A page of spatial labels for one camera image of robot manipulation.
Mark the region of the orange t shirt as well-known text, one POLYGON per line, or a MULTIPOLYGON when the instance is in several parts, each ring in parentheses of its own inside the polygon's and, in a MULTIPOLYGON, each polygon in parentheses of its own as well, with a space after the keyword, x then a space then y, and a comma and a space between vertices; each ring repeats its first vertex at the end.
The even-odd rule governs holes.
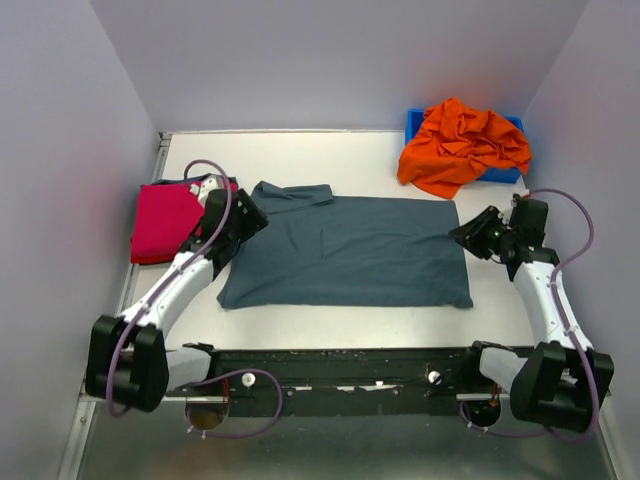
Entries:
POLYGON ((451 200, 489 169, 515 168, 525 174, 532 159, 524 133, 508 119, 449 98, 424 110, 416 135, 399 157, 396 176, 403 185, 451 200))

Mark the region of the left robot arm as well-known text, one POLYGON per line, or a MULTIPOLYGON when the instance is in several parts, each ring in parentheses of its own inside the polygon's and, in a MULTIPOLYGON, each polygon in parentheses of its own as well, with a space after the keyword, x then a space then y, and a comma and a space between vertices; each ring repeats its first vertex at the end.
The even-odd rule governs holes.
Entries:
POLYGON ((170 350, 168 333, 194 298, 231 262, 240 247, 268 224, 245 190, 210 191, 204 213, 153 287, 121 313, 94 323, 85 372, 86 392, 143 412, 190 385, 214 393, 222 380, 214 349, 186 344, 170 350))

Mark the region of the grey blue t shirt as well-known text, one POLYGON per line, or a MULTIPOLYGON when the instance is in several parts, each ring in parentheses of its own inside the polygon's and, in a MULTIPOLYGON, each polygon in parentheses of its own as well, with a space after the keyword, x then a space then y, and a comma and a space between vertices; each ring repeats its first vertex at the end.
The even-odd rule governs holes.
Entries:
POLYGON ((268 224, 244 243, 218 295, 228 310, 263 305, 470 309, 451 201, 337 196, 329 185, 259 182, 268 224))

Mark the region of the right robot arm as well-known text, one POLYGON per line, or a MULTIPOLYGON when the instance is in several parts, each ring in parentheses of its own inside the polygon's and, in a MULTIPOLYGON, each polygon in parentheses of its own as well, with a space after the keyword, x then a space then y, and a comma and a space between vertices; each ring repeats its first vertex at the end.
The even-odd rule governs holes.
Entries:
POLYGON ((572 441, 590 437, 614 375, 612 358, 597 352, 579 326, 563 285, 567 262, 546 246, 549 213, 533 195, 514 195, 511 208, 489 206, 450 237, 478 259, 497 259, 519 293, 534 349, 526 357, 504 345, 476 341, 460 379, 480 392, 493 384, 508 394, 512 415, 572 441))

